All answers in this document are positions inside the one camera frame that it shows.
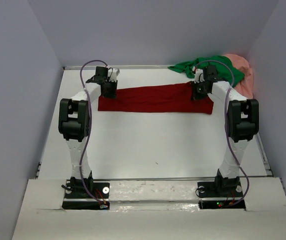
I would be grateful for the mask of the red t shirt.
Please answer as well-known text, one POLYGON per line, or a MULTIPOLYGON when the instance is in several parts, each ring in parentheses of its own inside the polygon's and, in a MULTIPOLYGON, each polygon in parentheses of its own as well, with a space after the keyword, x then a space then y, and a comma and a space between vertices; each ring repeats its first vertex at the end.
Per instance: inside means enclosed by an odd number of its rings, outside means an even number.
POLYGON ((116 98, 99 97, 98 110, 101 112, 169 112, 211 115, 213 101, 209 97, 193 100, 192 85, 186 82, 119 89, 116 98))

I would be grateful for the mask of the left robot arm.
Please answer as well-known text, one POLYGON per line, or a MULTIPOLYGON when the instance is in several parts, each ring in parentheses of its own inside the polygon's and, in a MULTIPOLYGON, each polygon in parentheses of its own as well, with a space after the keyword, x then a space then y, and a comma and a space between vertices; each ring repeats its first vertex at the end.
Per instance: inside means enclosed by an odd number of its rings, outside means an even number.
POLYGON ((90 79, 81 79, 83 89, 59 104, 58 130, 67 143, 72 165, 69 184, 62 187, 84 198, 97 199, 86 152, 92 128, 91 101, 99 97, 114 99, 119 73, 117 68, 97 66, 90 79))

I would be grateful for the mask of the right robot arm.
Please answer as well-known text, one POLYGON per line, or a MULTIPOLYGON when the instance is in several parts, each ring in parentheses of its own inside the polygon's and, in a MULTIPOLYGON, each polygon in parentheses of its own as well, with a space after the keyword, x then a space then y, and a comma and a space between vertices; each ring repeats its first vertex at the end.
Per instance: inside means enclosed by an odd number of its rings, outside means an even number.
POLYGON ((199 198, 242 197, 240 184, 241 160, 248 143, 259 130, 259 103, 236 91, 219 77, 215 65, 196 69, 192 85, 192 100, 203 100, 213 95, 224 106, 224 130, 227 148, 221 166, 213 181, 199 182, 199 198))

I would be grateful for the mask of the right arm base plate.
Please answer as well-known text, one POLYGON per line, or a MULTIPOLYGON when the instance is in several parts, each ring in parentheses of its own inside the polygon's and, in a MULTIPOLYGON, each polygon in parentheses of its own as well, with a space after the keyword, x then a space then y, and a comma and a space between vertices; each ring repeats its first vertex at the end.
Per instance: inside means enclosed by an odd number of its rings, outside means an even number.
POLYGON ((234 188, 217 190, 213 181, 201 181, 197 183, 195 194, 201 210, 246 209, 243 199, 236 204, 243 197, 240 182, 234 188))

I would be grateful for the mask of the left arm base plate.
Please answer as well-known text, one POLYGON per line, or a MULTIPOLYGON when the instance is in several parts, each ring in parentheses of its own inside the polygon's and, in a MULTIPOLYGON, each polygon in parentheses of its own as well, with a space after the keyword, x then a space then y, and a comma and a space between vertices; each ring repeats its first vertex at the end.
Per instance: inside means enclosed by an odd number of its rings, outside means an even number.
POLYGON ((109 210, 109 182, 94 182, 93 191, 90 196, 84 189, 72 190, 71 184, 68 181, 61 185, 64 189, 64 198, 62 208, 64 210, 91 210, 101 211, 109 210))

